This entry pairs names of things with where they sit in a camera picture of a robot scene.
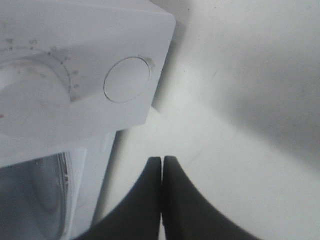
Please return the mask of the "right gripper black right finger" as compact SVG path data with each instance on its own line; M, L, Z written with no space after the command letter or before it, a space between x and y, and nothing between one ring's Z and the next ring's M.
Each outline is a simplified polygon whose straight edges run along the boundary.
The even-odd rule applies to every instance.
M168 240L257 239L213 207L174 156L163 162L162 217Z

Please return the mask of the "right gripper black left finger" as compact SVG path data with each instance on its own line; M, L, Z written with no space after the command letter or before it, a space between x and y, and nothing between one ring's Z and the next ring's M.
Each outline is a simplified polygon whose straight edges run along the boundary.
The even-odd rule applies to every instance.
M137 182L103 220L78 240L157 240L161 220L162 161L148 159Z

